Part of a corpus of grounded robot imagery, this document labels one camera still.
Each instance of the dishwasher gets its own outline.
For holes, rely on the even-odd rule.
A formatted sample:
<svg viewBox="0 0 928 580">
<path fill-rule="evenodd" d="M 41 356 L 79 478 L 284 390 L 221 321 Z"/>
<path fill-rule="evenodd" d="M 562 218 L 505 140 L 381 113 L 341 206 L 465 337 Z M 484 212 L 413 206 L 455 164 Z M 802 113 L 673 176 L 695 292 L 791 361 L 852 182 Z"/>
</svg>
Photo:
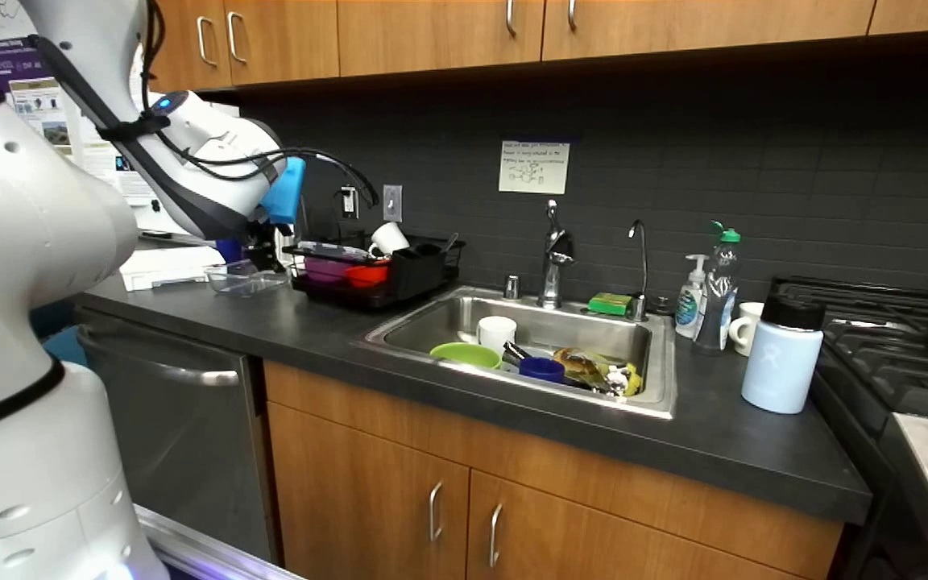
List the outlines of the dishwasher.
<svg viewBox="0 0 928 580">
<path fill-rule="evenodd" d="M 278 564 L 261 361 L 103 312 L 78 319 L 132 500 Z"/>
</svg>

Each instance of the stainless steel sink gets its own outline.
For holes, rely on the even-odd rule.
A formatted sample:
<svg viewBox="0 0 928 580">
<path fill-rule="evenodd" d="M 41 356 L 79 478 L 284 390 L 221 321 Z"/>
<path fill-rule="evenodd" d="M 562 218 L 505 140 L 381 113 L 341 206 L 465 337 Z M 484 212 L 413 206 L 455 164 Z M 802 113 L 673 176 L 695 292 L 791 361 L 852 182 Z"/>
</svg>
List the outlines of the stainless steel sink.
<svg viewBox="0 0 928 580">
<path fill-rule="evenodd" d="M 476 375 L 499 379 L 501 385 L 541 390 L 552 396 L 568 396 L 592 407 L 608 407 L 621 411 L 669 419 L 676 407 L 676 351 L 673 327 L 668 319 L 629 321 L 600 319 L 581 312 L 581 305 L 541 308 L 534 299 L 505 299 L 501 292 L 480 285 L 456 285 L 432 303 L 376 325 L 365 345 L 393 356 L 410 356 L 419 365 L 438 365 L 429 351 L 442 341 L 461 341 L 472 335 L 484 317 L 509 317 L 520 321 L 520 345 L 525 351 L 581 349 L 608 356 L 630 361 L 645 390 L 636 396 L 608 396 L 584 385 L 549 382 L 521 376 L 509 365 L 496 371 L 443 365 L 461 375 Z"/>
</svg>

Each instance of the countertop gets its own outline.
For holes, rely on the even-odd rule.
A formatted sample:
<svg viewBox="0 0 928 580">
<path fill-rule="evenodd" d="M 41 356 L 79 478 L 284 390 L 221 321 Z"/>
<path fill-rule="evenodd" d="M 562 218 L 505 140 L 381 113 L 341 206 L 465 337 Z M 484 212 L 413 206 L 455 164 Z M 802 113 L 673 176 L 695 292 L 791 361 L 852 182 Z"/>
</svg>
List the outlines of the countertop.
<svg viewBox="0 0 928 580">
<path fill-rule="evenodd" d="M 835 522 L 862 522 L 874 500 L 811 404 L 800 415 L 760 411 L 742 400 L 744 356 L 698 351 L 682 337 L 676 411 L 659 421 L 369 351 L 362 337 L 393 317 L 314 303 L 289 285 L 255 295 L 219 295 L 205 284 L 129 292 L 109 278 L 78 295 L 78 312 L 284 361 Z"/>
</svg>

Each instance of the green sponge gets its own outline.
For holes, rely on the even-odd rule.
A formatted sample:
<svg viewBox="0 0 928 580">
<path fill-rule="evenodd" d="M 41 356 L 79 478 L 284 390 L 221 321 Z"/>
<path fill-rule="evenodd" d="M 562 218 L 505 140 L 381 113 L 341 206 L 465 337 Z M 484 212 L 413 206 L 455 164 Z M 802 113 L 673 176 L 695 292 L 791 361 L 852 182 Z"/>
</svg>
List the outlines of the green sponge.
<svg viewBox="0 0 928 580">
<path fill-rule="evenodd" d="M 629 319 L 630 317 L 630 295 L 626 295 L 626 292 L 596 292 L 596 295 L 589 295 L 586 312 L 604 317 L 604 319 Z"/>
</svg>

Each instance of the gray wall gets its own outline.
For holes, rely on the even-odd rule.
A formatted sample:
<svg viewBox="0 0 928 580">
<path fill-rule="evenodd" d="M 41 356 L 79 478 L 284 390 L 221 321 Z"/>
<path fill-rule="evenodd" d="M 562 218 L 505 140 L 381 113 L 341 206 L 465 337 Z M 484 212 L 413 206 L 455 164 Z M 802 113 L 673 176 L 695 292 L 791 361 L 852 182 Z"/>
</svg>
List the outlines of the gray wall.
<svg viewBox="0 0 928 580">
<path fill-rule="evenodd" d="M 407 182 L 407 227 L 466 237 L 465 278 L 538 289 L 541 196 L 496 193 L 499 137 L 571 137 L 563 292 L 637 284 L 626 225 L 647 225 L 652 292 L 676 292 L 712 218 L 744 231 L 742 285 L 815 274 L 928 289 L 928 47 L 722 51 L 596 72 L 321 84 L 255 95 L 288 145 Z M 309 166 L 309 227 L 334 173 Z"/>
</svg>

